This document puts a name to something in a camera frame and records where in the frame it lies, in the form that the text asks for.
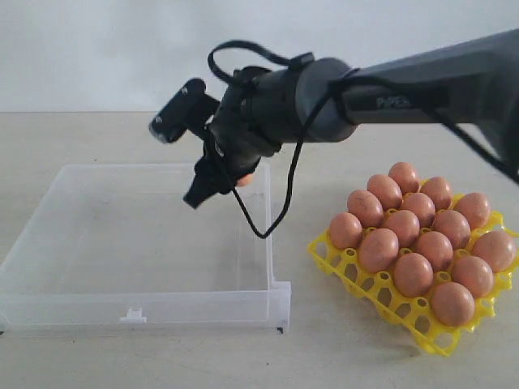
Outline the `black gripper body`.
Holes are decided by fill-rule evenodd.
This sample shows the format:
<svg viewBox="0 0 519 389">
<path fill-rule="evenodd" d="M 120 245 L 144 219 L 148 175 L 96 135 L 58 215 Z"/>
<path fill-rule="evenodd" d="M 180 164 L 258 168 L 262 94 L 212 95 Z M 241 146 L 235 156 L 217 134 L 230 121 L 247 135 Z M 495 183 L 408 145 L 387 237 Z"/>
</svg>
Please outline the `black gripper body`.
<svg viewBox="0 0 519 389">
<path fill-rule="evenodd" d="M 195 163 L 195 176 L 183 201 L 197 209 L 214 195 L 227 195 L 240 179 L 255 172 L 259 162 L 260 156 L 243 160 L 238 153 L 225 151 L 212 135 L 207 135 L 203 155 Z"/>
</svg>

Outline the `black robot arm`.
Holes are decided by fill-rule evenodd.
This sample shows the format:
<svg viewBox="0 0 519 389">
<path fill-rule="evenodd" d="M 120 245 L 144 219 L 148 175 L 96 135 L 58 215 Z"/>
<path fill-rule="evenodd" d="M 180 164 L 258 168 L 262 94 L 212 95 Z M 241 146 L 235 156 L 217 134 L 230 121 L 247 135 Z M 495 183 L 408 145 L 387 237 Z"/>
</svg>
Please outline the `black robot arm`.
<svg viewBox="0 0 519 389">
<path fill-rule="evenodd" d="M 227 89 L 202 133 L 204 156 L 185 202 L 227 194 L 263 157 L 286 143 L 337 143 L 362 124 L 439 123 L 489 165 L 518 178 L 518 32 L 511 30 L 366 68 L 305 53 L 283 58 L 250 41 L 279 66 L 211 72 Z"/>
</svg>

